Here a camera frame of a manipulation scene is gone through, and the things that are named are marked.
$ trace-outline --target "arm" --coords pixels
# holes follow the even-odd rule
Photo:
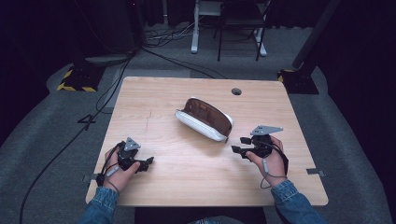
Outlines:
[[[283,151],[282,142],[271,136],[274,144]],[[306,197],[298,192],[293,183],[285,177],[285,168],[282,158],[275,150],[266,158],[268,174],[264,172],[263,159],[252,152],[247,157],[260,169],[262,176],[272,187],[276,207],[291,223],[326,223],[324,218],[312,207]]]
[[[111,156],[107,168],[117,164],[119,149]],[[128,170],[118,169],[113,175],[107,177],[102,187],[96,189],[95,196],[88,203],[84,215],[78,223],[113,223],[114,211],[116,210],[119,194],[125,189],[129,179],[139,168],[140,163],[135,162]]]

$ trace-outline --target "table top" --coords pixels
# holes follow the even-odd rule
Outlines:
[[[232,94],[232,89],[242,91]],[[175,117],[190,97],[215,106],[234,120],[227,143],[216,142]],[[139,172],[121,194],[119,205],[131,206],[262,206],[274,205],[271,189],[261,189],[257,166],[233,153],[248,147],[258,125],[283,127],[272,133],[289,158],[288,178],[313,205],[328,202],[298,120],[283,84],[277,81],[174,77],[126,77],[108,125],[94,172],[100,173],[105,153],[132,137],[141,145],[135,158],[154,157],[147,172]],[[90,184],[89,202],[97,185]]]

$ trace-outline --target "cable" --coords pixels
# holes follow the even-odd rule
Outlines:
[[[126,65],[128,65],[128,63],[124,64],[124,65],[121,67],[119,77],[118,77],[118,78],[116,79],[116,81],[113,82],[113,83],[111,84],[111,86],[99,97],[98,101],[96,101],[96,106],[95,106],[96,111],[99,111],[99,112],[102,113],[102,114],[112,114],[111,112],[103,112],[102,110],[98,109],[99,102],[100,102],[100,100],[106,95],[106,93],[108,93],[108,92],[111,90],[111,88],[113,88],[113,86],[117,84],[116,87],[114,88],[113,93],[112,93],[112,94],[110,95],[110,97],[108,98],[108,101],[109,101],[109,100],[111,99],[111,97],[114,95],[115,90],[116,90],[117,87],[120,85],[120,81],[121,81],[121,78],[122,78],[122,75],[123,75],[123,73],[124,73],[124,70],[125,70]]]
[[[150,50],[148,50],[148,49],[144,49],[144,48],[141,48],[141,49],[142,49],[143,51],[147,52],[147,53],[150,53],[150,54],[155,55],[155,56],[157,56],[157,57],[159,57],[159,58],[165,59],[165,60],[168,61],[168,62],[175,63],[175,64],[180,65],[180,66],[182,66],[182,67],[188,68],[188,69],[190,69],[190,70],[192,70],[192,71],[199,72],[199,73],[204,74],[204,75],[206,75],[206,76],[208,76],[208,77],[211,77],[211,78],[216,79],[215,77],[210,76],[210,75],[209,75],[208,73],[206,73],[206,72],[203,72],[203,71],[200,71],[200,70],[197,70],[197,69],[195,69],[195,68],[188,67],[188,66],[182,64],[182,63],[187,63],[187,62],[182,62],[182,61],[177,60],[177,59],[165,57],[165,56],[163,56],[163,55],[161,55],[161,54],[157,54],[157,53],[152,52],[152,51],[150,51]],[[216,73],[219,74],[220,76],[222,76],[223,78],[227,79],[227,77],[223,76],[222,74],[220,74],[220,73],[218,73],[218,72],[216,72]]]
[[[265,188],[262,187],[262,183],[264,182],[264,179],[265,179],[265,178],[263,177],[263,178],[262,178],[262,182],[260,183],[260,188],[261,188],[261,189],[269,189],[269,188],[271,188],[271,185],[268,186],[268,187],[265,187]]]
[[[110,154],[108,154],[108,157],[107,157],[106,160],[105,160],[105,164],[103,164],[102,171],[101,171],[101,173],[100,173],[101,175],[104,175],[105,172],[107,171],[107,169],[106,169],[107,164],[108,164],[108,162],[110,161],[111,156],[112,156],[113,153],[116,151],[116,149],[117,149],[118,146],[119,146],[119,145],[114,146],[114,147],[111,149]]]
[[[122,68],[122,73],[125,71],[126,65],[131,61],[133,57],[130,57],[128,59],[128,61],[125,63],[125,65]],[[113,96],[115,92],[112,92],[111,96],[108,98],[108,100],[103,104],[103,106],[100,108],[99,111],[97,111],[89,120],[88,122],[84,125],[84,127],[82,127],[78,133],[52,158],[52,160],[49,161],[49,163],[47,163],[47,165],[41,170],[41,172],[35,177],[35,180],[33,181],[33,183],[30,185],[29,189],[27,190],[22,204],[21,204],[21,209],[20,209],[20,224],[22,224],[23,221],[23,209],[24,206],[26,204],[27,198],[29,196],[30,191],[32,190],[33,186],[35,185],[35,183],[37,182],[37,180],[44,174],[44,172],[50,167],[50,165],[79,137],[79,135],[91,124],[91,122],[100,114],[100,112],[105,108],[105,106],[108,104],[108,102],[110,101],[111,97]]]
[[[145,47],[146,48],[157,48],[157,47],[163,47],[165,45],[167,45],[168,43],[170,43],[172,40],[179,40],[182,39],[184,37],[186,37],[187,35],[192,35],[192,33],[189,34],[184,34],[184,32],[190,30],[193,25],[195,24],[195,22],[191,23],[190,25],[188,25],[185,28],[180,28],[178,30],[181,31],[177,31],[177,29],[175,29],[174,31],[172,31],[171,34],[167,34],[167,32],[169,31],[169,29],[166,29],[165,32],[163,32],[161,35],[155,35],[155,36],[146,36],[147,40],[154,40],[154,39],[159,39],[157,44],[146,44]]]

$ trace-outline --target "jeans jacket sleeve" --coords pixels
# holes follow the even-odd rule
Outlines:
[[[78,223],[113,223],[118,198],[119,195],[112,189],[98,187]]]
[[[291,223],[326,223],[324,218],[312,207],[306,197],[300,193],[293,183],[285,180],[272,188],[276,207]]]

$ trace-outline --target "chair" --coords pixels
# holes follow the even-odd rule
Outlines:
[[[238,30],[252,30],[249,37],[254,36],[254,31],[262,29],[259,47],[257,50],[256,61],[259,60],[260,48],[262,47],[262,41],[265,30],[265,13],[269,6],[261,13],[259,6],[255,0],[224,0],[220,8],[219,25],[214,34],[219,30],[219,53],[218,62],[220,61],[221,44],[223,41],[223,30],[226,28],[234,28]]]

